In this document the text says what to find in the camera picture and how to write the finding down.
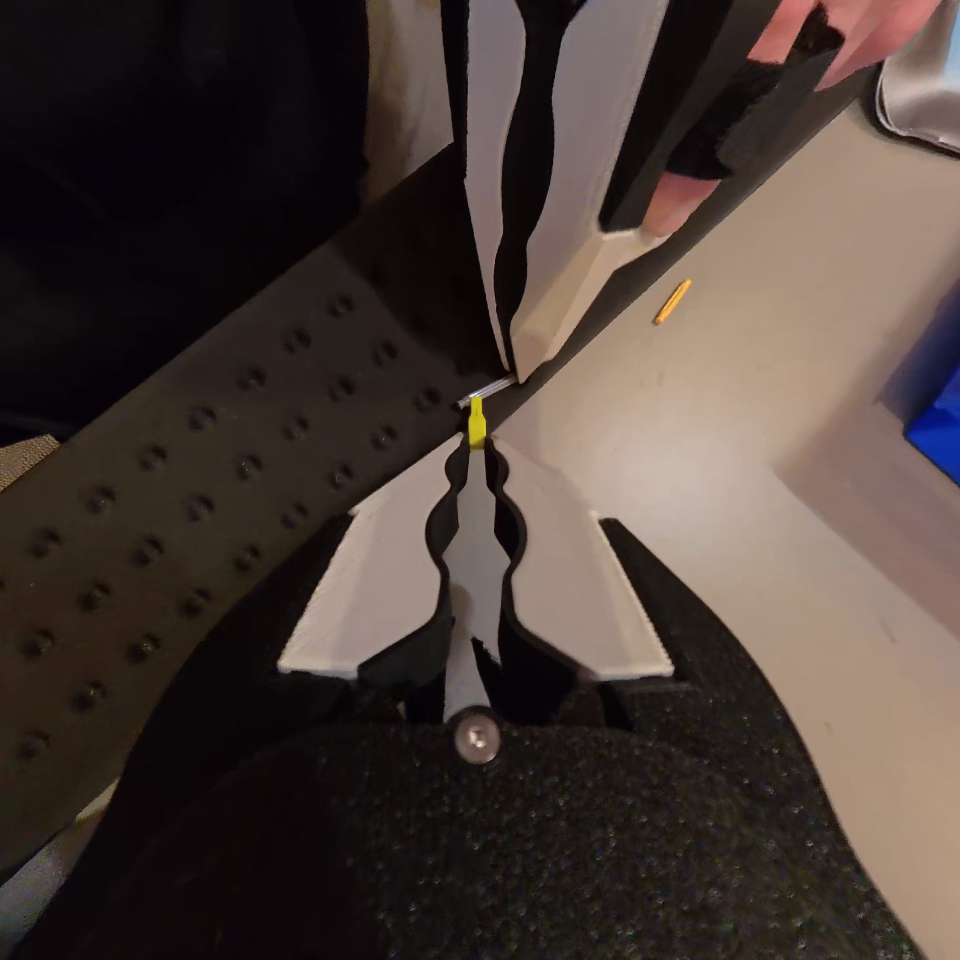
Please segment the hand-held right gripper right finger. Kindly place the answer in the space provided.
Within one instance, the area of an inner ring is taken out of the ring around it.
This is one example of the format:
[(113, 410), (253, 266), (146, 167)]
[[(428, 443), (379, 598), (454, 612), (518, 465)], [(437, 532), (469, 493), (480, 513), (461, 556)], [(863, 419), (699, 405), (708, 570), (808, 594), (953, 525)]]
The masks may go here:
[(488, 438), (494, 534), (508, 557), (501, 619), (590, 679), (671, 679), (675, 665), (599, 515), (553, 468)]

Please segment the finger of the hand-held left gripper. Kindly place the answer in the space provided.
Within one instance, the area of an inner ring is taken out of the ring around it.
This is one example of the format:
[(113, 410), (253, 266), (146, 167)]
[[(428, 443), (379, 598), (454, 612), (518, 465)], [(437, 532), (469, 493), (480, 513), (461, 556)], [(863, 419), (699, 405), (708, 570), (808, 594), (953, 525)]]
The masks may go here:
[(585, 2), (563, 33), (550, 100), (549, 185), (510, 321), (519, 382), (558, 354), (617, 270), (664, 242), (641, 227), (607, 232), (599, 217), (667, 5)]
[(510, 324), (524, 162), (519, 140), (526, 27), (514, 1), (469, 2), (466, 22), (465, 197), (498, 352), (516, 362)]

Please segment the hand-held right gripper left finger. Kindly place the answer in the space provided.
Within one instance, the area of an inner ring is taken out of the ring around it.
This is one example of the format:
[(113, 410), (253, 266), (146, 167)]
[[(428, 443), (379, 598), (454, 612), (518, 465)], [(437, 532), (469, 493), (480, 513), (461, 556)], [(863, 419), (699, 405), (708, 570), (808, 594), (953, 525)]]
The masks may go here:
[(355, 680), (362, 664), (426, 626), (441, 600), (446, 551), (428, 546), (428, 520), (453, 491), (447, 466), (469, 453), (464, 439), (447, 439), (350, 511), (277, 660), (280, 673)]

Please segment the thin grey plastic rod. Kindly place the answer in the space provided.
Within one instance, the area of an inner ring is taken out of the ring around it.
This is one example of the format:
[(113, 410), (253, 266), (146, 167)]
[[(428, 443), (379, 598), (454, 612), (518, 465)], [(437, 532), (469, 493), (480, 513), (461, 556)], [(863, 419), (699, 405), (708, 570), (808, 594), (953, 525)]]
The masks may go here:
[(515, 374), (510, 374), (499, 379), (496, 379), (481, 388), (477, 388), (467, 393), (455, 403), (455, 406), (459, 410), (467, 410), (472, 407), (475, 400), (485, 401), (487, 398), (495, 396), (510, 387), (518, 383), (518, 378)]

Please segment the blue plastic storage bin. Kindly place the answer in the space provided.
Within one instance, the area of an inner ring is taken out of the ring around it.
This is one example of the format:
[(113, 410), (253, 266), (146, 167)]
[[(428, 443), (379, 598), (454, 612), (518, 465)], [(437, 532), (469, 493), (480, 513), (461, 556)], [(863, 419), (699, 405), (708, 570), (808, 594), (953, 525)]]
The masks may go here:
[(955, 486), (959, 486), (958, 290), (942, 303), (927, 356), (918, 365), (923, 404), (904, 427), (904, 437)]

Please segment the person's left hand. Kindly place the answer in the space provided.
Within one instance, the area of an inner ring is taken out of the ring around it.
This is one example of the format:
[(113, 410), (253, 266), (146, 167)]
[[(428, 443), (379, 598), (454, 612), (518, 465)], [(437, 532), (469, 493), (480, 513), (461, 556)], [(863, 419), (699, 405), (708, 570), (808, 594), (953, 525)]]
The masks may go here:
[(783, 1), (671, 151), (640, 229), (655, 246), (778, 135), (813, 93), (903, 49), (937, 1)]

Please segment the short yellow plastic rod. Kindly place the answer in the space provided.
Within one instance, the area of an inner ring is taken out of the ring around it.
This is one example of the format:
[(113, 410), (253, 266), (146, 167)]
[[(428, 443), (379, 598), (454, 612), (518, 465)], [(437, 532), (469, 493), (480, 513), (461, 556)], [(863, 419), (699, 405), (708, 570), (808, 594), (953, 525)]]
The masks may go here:
[(692, 280), (689, 278), (678, 284), (678, 286), (666, 299), (666, 302), (656, 312), (653, 319), (654, 326), (662, 326), (667, 321), (686, 294), (689, 293), (691, 285)]

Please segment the black perforated mat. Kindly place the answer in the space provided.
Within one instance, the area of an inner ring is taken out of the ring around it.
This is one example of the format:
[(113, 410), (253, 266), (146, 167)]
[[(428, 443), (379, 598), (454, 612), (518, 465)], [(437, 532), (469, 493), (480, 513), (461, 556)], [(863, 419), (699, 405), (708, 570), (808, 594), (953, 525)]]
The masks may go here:
[(2, 880), (238, 600), (503, 374), (449, 145), (2, 492)]

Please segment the tablet in clear case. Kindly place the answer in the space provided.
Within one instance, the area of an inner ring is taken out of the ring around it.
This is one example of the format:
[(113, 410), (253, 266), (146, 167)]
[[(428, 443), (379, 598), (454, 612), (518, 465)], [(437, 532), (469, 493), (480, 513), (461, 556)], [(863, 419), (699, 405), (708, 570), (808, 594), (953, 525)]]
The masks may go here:
[(873, 107), (882, 129), (959, 154), (959, 7), (949, 3), (879, 72)]

